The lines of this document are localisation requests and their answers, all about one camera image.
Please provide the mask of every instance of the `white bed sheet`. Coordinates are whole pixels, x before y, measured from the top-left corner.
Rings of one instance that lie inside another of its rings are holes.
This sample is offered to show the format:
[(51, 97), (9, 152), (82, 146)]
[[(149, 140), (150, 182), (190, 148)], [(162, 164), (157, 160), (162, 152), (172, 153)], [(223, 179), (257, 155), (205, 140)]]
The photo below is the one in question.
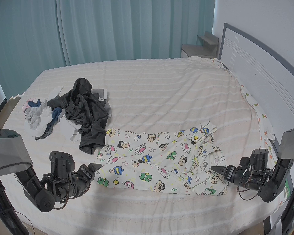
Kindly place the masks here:
[[(76, 170), (81, 164), (103, 164), (96, 158), (98, 150), (94, 155), (81, 152), (79, 141), (65, 139), (58, 124), (52, 135), (38, 141), (23, 129), (22, 105), (27, 99), (46, 97), (61, 85), (62, 95), (80, 77), (93, 88), (108, 90), (113, 116), (107, 128), (176, 132), (209, 120), (218, 127), (216, 145), (227, 162), (236, 166), (242, 156), (249, 157), (260, 147), (256, 112), (242, 97), (238, 81), (216, 60), (190, 57), (82, 64), (42, 72), (4, 126), (22, 135), (40, 179), (50, 172), (51, 151), (71, 154)], [(69, 201), (65, 209), (42, 213), (25, 197), (13, 175), (1, 180), (15, 209), (50, 235), (237, 234), (272, 214), (284, 200), (278, 196), (271, 203), (259, 197), (243, 201), (232, 184), (225, 196), (192, 196), (106, 188), (94, 180), (91, 189)], [(254, 194), (245, 192), (244, 197)]]

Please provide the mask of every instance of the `floor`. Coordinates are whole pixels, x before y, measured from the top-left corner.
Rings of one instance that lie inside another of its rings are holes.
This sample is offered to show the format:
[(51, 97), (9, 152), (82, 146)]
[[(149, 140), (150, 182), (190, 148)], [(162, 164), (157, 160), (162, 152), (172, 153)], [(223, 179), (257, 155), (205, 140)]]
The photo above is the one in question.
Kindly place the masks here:
[[(21, 97), (15, 97), (13, 99), (10, 99), (6, 105), (3, 107), (2, 111), (0, 112), (0, 128), (3, 127), (4, 123), (6, 122), (6, 120), (8, 119), (10, 113), (12, 112), (12, 110), (14, 109), (15, 105), (17, 104), (17, 102), (20, 100)], [(25, 224), (27, 226), (28, 229), (31, 230), (32, 234), (33, 233), (33, 229), (31, 225)], [(0, 220), (0, 231), (1, 231), (1, 235), (11, 235), (11, 233), (9, 232), (9, 230), (4, 226), (4, 224), (2, 223), (2, 221)], [(241, 232), (239, 235), (264, 235), (264, 231), (263, 231), (263, 222)], [(35, 228), (35, 235), (47, 235), (44, 232), (38, 230), (37, 228)]]

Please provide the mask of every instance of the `striped bed sheet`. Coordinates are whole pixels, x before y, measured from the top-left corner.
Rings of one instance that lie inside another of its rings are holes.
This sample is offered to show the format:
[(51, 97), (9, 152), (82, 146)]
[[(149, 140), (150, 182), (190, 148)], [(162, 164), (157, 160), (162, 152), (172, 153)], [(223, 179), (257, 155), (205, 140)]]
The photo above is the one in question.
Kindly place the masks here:
[[(56, 86), (61, 95), (84, 77), (93, 88), (105, 88), (113, 115), (106, 128), (136, 133), (176, 132), (209, 120), (218, 129), (215, 144), (229, 164), (260, 148), (260, 129), (254, 108), (242, 95), (237, 79), (213, 59), (190, 57), (88, 63), (42, 72), (11, 113), (4, 128), (22, 135), (39, 178), (50, 172), (49, 153), (71, 154), (76, 170), (81, 164), (101, 163), (78, 149), (60, 131), (35, 141), (23, 129), (22, 106), (32, 97), (47, 97)], [(284, 200), (271, 203), (256, 197), (243, 201), (230, 184), (224, 196), (179, 195), (106, 188), (94, 180), (90, 190), (69, 201), (65, 209), (42, 213), (25, 197), (13, 175), (1, 176), (15, 209), (47, 234), (238, 234), (272, 214)], [(244, 192), (249, 198), (256, 192)]]

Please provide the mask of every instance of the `headboard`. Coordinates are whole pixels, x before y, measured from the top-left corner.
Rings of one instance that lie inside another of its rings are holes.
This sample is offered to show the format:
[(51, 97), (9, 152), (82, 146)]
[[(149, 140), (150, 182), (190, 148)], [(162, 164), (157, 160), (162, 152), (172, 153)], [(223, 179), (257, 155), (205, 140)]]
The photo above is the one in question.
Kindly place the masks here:
[(258, 101), (280, 143), (294, 128), (294, 67), (273, 49), (225, 23), (219, 60)]

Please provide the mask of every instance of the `teal curtain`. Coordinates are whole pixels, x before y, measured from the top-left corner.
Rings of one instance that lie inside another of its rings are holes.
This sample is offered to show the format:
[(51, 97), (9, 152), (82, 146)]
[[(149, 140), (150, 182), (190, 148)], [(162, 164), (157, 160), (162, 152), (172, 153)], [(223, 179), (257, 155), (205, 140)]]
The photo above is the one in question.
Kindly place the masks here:
[(0, 84), (10, 97), (51, 68), (180, 57), (213, 14), (214, 0), (0, 1)]

